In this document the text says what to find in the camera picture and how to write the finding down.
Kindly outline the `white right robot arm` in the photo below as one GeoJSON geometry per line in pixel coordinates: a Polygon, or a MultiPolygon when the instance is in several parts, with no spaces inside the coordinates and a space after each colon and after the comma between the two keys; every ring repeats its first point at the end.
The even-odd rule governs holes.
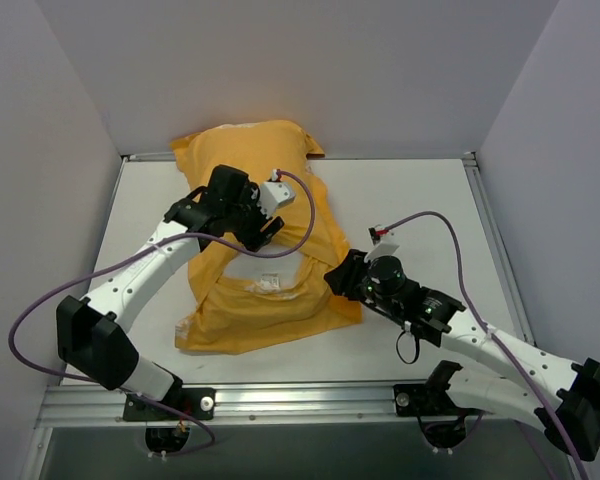
{"type": "Polygon", "coordinates": [[[595,460],[600,449],[600,362],[552,355],[491,325],[457,299],[408,278],[400,260],[351,250],[325,274],[336,296],[357,301],[417,340],[466,357],[475,372],[442,361],[424,388],[435,412],[453,406],[508,417],[541,431],[561,451],[595,460]]]}

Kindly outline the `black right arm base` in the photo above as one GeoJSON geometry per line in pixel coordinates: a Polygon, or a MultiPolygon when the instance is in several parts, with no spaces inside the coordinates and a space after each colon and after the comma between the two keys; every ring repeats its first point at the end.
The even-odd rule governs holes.
{"type": "Polygon", "coordinates": [[[427,388],[424,383],[393,386],[395,414],[415,418],[424,440],[437,450],[453,450],[469,436],[466,420],[477,410],[456,406],[445,392],[427,388]]]}

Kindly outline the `white pillow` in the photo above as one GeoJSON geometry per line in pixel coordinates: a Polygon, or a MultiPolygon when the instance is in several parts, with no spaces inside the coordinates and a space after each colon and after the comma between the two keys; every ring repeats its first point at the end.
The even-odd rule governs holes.
{"type": "Polygon", "coordinates": [[[246,281],[260,290],[257,282],[263,273],[278,274],[281,290],[293,288],[306,256],[296,251],[279,258],[260,258],[239,253],[224,268],[223,276],[246,281]]]}

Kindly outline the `yellow Mickey Mouse pillowcase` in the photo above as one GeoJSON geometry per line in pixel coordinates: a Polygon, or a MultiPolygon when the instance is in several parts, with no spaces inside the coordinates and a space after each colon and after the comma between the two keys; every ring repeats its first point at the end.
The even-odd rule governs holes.
{"type": "Polygon", "coordinates": [[[223,164],[255,183],[276,169],[304,182],[282,208],[285,225],[252,257],[212,242],[188,264],[195,310],[175,328],[186,352],[242,354],[357,325],[359,304],[335,296],[324,280],[350,245],[328,203],[324,182],[308,160],[324,151],[302,127],[287,120],[225,124],[172,142],[178,169],[190,188],[208,183],[223,164]]]}

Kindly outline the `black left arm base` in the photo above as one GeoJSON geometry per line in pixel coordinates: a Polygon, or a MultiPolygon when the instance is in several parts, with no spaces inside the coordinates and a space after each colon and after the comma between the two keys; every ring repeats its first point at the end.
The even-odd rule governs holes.
{"type": "Polygon", "coordinates": [[[216,436],[206,421],[215,415],[216,390],[181,387],[162,401],[127,393],[122,420],[145,424],[144,445],[151,455],[164,460],[206,450],[216,436]]]}

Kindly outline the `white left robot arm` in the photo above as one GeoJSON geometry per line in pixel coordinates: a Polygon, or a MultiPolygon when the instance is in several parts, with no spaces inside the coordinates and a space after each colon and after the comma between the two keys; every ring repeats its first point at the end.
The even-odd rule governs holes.
{"type": "Polygon", "coordinates": [[[159,419],[182,405],[181,380],[142,357],[128,333],[146,304],[187,262],[216,238],[231,233],[257,251],[283,226],[278,209],[292,203],[291,186],[278,177],[262,184],[221,165],[205,186],[178,200],[141,247],[140,258],[117,270],[82,298],[65,297],[56,309],[58,353],[68,365],[108,390],[146,397],[159,419]]]}

